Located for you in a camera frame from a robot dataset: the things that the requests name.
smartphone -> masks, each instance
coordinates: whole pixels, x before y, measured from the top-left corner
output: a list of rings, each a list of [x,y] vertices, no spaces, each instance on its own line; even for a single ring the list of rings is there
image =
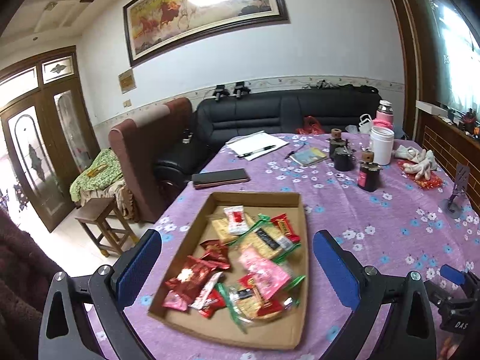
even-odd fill
[[[216,187],[219,185],[244,183],[250,181],[245,169],[220,170],[218,172],[197,173],[191,176],[193,187],[196,190]]]

brown armchair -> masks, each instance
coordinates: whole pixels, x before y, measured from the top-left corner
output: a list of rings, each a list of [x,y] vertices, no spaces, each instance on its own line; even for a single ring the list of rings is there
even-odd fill
[[[109,142],[135,197],[141,220],[153,223],[171,203],[166,186],[160,186],[154,177],[153,161],[182,138],[192,109],[185,97],[150,107],[143,115],[134,115],[112,127]]]

pink thermos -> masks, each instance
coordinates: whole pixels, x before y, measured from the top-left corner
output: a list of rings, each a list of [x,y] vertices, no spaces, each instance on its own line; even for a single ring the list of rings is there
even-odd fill
[[[393,125],[393,108],[392,103],[387,100],[380,100],[380,105],[377,108],[376,119],[384,120]]]

ceiling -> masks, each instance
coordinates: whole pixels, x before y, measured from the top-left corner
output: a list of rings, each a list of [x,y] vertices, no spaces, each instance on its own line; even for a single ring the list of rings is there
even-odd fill
[[[0,37],[1,54],[78,36],[115,0],[24,0]]]

white gloves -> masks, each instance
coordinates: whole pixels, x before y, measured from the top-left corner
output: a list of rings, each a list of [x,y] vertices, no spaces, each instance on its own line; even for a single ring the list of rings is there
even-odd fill
[[[435,156],[431,150],[426,151],[425,149],[422,149],[420,152],[414,147],[407,148],[400,145],[394,152],[394,156],[396,158],[404,158],[416,163],[403,164],[405,173],[416,173],[415,180],[420,180],[422,176],[425,176],[426,180],[430,180],[431,171],[437,169]]]

